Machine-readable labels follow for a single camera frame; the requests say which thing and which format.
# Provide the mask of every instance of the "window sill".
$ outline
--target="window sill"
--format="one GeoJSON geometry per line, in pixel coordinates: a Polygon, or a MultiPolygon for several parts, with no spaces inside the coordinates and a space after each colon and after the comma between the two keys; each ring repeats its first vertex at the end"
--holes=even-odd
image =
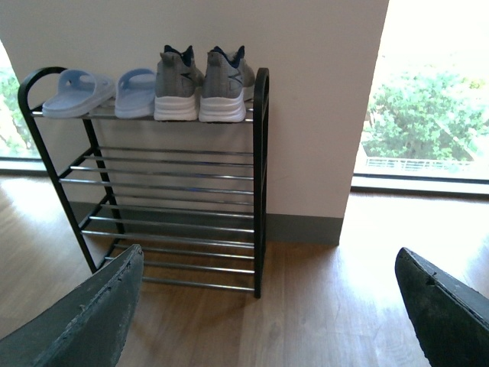
{"type": "Polygon", "coordinates": [[[0,158],[0,174],[22,176],[47,176],[46,167],[41,160],[17,160],[0,158]]]}
{"type": "Polygon", "coordinates": [[[489,199],[489,184],[353,176],[351,191],[489,199]]]}

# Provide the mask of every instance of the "white sole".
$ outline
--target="white sole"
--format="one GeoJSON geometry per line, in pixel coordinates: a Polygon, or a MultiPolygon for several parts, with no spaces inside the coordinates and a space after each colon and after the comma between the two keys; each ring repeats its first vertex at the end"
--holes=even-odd
{"type": "Polygon", "coordinates": [[[246,116],[242,90],[237,98],[211,97],[200,99],[199,120],[202,122],[241,122],[246,116]]]}
{"type": "Polygon", "coordinates": [[[199,116],[197,92],[190,97],[155,97],[154,119],[157,121],[193,121],[199,116]]]}

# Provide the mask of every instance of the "white wall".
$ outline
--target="white wall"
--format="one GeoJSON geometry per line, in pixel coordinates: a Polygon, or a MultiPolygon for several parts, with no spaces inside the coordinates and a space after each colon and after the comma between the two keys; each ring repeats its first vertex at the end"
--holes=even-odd
{"type": "MultiPolygon", "coordinates": [[[[204,71],[206,51],[244,44],[251,66],[270,69],[268,212],[342,218],[387,3],[4,0],[0,38],[20,80],[51,65],[117,79],[155,69],[165,44],[192,44],[204,71]]],[[[155,144],[176,134],[147,128],[155,144]]],[[[211,129],[221,140],[237,133],[211,129]]],[[[130,140],[131,128],[118,133],[130,140]]]]}

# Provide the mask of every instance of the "slide sandal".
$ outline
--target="slide sandal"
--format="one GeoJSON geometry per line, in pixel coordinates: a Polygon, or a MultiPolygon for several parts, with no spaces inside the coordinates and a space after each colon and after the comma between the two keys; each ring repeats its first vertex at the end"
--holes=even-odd
{"type": "Polygon", "coordinates": [[[121,76],[115,97],[115,115],[133,119],[154,114],[156,74],[149,69],[134,69],[121,76]]]}
{"type": "Polygon", "coordinates": [[[64,70],[58,80],[57,94],[43,104],[43,115],[53,119],[78,117],[114,95],[114,82],[108,76],[64,70]]]}

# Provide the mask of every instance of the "wooden floor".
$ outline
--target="wooden floor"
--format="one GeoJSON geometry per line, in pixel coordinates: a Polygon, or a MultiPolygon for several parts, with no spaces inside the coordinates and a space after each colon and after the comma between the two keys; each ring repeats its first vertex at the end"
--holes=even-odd
{"type": "MultiPolygon", "coordinates": [[[[428,366],[393,272],[411,248],[489,296],[489,203],[354,193],[337,248],[269,243],[263,297],[144,284],[118,366],[428,366]]],[[[0,337],[90,276],[47,179],[0,177],[0,337]]]]}

